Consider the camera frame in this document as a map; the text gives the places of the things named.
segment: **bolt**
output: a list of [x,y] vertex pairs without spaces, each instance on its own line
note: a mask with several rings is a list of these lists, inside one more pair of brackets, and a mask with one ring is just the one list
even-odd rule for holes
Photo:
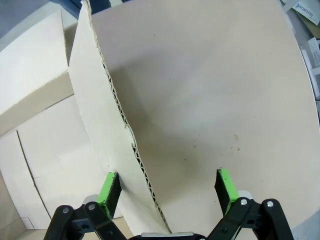
[[88,207],[88,209],[89,209],[89,210],[95,209],[95,205],[94,205],[94,204],[90,204],[89,207]]
[[268,201],[268,202],[266,203],[266,205],[267,205],[269,208],[271,208],[271,207],[274,206],[274,203],[273,203],[272,201]]
[[245,200],[245,199],[241,200],[241,205],[246,205],[247,203],[248,203],[247,200]]
[[67,212],[69,212],[69,208],[65,207],[65,208],[62,210],[62,212],[63,212],[64,214],[66,214]]

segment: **screw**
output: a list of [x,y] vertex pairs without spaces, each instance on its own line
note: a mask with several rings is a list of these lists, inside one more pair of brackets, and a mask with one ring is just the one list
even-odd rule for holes
[[95,209],[95,205],[94,205],[94,204],[90,204],[89,207],[88,207],[88,209],[89,209],[89,210]]
[[269,208],[271,208],[271,207],[274,206],[274,203],[273,203],[272,201],[268,201],[268,202],[266,203],[266,205],[267,205]]
[[248,203],[247,200],[245,200],[245,199],[241,200],[241,205],[246,205],[247,203]]

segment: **white cardboard surface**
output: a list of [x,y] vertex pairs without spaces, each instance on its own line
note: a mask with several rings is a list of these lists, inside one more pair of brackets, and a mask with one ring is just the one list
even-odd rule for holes
[[73,94],[61,11],[0,52],[0,136]]
[[104,65],[94,30],[91,9],[83,1],[69,63],[75,98],[98,160],[116,171],[122,193],[121,213],[134,235],[168,232],[148,186],[132,131],[123,115]]
[[[173,232],[207,235],[218,223],[220,167],[257,202],[278,199],[292,228],[319,209],[315,101],[277,2],[130,1],[92,24]],[[92,76],[78,84],[98,99]]]
[[27,229],[46,229],[50,218],[29,174],[16,132],[0,139],[0,170]]
[[100,167],[74,96],[29,119],[18,132],[51,216],[60,205],[77,209],[100,193],[108,172]]

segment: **cardboard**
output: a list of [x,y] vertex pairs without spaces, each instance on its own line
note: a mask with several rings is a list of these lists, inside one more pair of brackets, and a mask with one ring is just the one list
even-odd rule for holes
[[0,52],[0,136],[73,94],[61,11]]
[[17,129],[35,184],[51,216],[60,205],[77,209],[86,197],[100,193],[109,171],[103,171],[97,160],[74,96]]
[[118,207],[134,235],[168,232],[155,202],[137,143],[126,120],[91,26],[91,8],[82,1],[69,74],[84,126],[103,168],[118,172]]
[[14,206],[26,228],[48,228],[50,217],[30,176],[15,131],[0,139],[0,169]]
[[[78,29],[70,64],[84,124],[97,149],[105,148],[100,159],[117,161],[116,170],[128,164],[128,143],[119,137],[128,125],[111,125],[109,118],[121,117],[109,109],[113,88],[101,71],[104,58],[173,232],[207,235],[218,223],[214,182],[220,167],[257,202],[278,199],[291,227],[318,210],[316,105],[277,2],[130,1],[93,15],[92,26],[100,48],[84,27]],[[119,175],[133,181],[135,173]],[[121,211],[135,234],[127,208]]]

